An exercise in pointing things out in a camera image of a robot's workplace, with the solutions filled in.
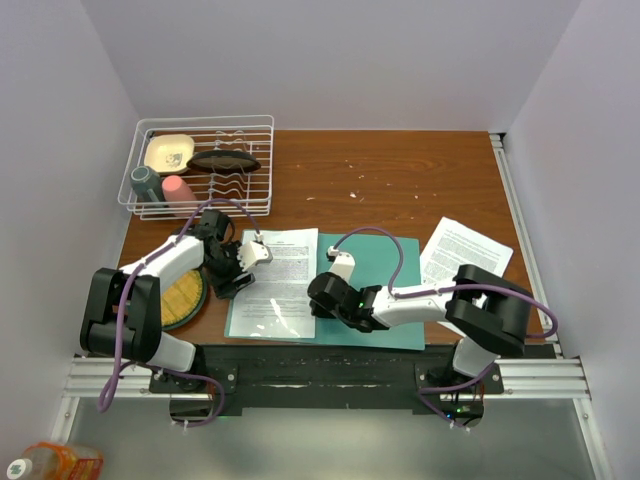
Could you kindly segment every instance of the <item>paper scrap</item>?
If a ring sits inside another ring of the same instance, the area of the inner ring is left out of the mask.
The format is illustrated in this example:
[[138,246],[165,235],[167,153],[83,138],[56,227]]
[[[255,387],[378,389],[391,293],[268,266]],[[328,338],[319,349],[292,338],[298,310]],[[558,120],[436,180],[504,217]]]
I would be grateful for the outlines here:
[[[427,246],[420,254],[420,276],[423,285],[451,280],[458,267],[477,265],[494,275],[502,276],[507,269],[513,249],[490,239],[461,223],[442,217]],[[434,297],[443,311],[452,294]],[[439,322],[461,336],[465,336],[450,322]]]
[[[231,303],[230,337],[314,338],[307,286],[316,276],[318,229],[263,230],[273,260],[253,270],[256,281]],[[242,241],[254,236],[245,230]]]

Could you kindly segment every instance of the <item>white wall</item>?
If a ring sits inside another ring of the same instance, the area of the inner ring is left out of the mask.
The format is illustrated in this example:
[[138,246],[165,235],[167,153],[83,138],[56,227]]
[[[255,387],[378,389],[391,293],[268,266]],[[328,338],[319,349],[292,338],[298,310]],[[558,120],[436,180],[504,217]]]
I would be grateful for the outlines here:
[[137,116],[79,1],[4,1],[0,31],[3,471],[50,433]]
[[583,0],[506,140],[561,341],[638,478],[640,2]]
[[579,0],[83,0],[142,117],[505,131]]

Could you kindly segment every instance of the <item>pink cup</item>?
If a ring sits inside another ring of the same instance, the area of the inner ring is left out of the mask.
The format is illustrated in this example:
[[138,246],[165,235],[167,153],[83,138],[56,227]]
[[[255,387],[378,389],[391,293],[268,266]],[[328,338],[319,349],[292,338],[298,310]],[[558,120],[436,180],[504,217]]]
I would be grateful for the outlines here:
[[[182,178],[177,175],[171,175],[164,179],[162,182],[162,193],[164,193],[164,198],[167,201],[167,204],[171,208],[190,208],[189,210],[184,210],[183,212],[174,213],[176,217],[189,217],[193,210],[196,209],[197,205],[195,202],[198,201],[196,196],[194,195],[187,182],[185,182]],[[194,202],[193,206],[185,204],[185,203],[176,203],[176,202]]]

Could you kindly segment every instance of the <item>robotic arm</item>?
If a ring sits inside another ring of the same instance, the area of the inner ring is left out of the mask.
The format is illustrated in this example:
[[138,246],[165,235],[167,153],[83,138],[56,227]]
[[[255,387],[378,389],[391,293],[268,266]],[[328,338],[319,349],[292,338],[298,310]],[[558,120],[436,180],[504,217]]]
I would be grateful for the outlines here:
[[[307,290],[313,315],[337,318],[361,332],[388,330],[410,322],[449,320],[467,335],[455,347],[449,376],[455,372],[475,377],[498,356],[523,356],[531,308],[524,300],[496,292],[454,291],[443,310],[433,296],[421,295],[424,285],[394,288],[393,294],[380,285],[356,290],[349,284],[354,258],[334,248],[327,256],[333,262],[330,270],[319,274]],[[456,285],[493,285],[531,296],[475,265],[461,266],[453,280]],[[451,282],[436,285],[435,290],[449,285]],[[486,300],[480,304],[483,294]]]
[[122,356],[178,372],[192,371],[197,347],[162,331],[162,293],[196,268],[204,270],[218,298],[234,298],[251,285],[255,277],[250,270],[260,263],[269,263],[271,252],[259,237],[245,244],[224,242],[230,227],[233,225],[227,215],[207,210],[199,224],[187,229],[179,241],[178,234],[171,235],[163,245],[135,263],[120,270],[98,270],[89,289],[80,333],[82,348],[114,356],[120,297],[127,278],[141,268],[129,293]]

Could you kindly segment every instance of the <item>orange bottle label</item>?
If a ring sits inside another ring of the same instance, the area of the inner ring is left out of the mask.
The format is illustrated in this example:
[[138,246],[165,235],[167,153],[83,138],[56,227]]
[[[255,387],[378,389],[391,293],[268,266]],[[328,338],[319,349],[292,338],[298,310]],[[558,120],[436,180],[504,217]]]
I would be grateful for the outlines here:
[[69,480],[97,480],[102,471],[103,460],[78,460],[69,473]]

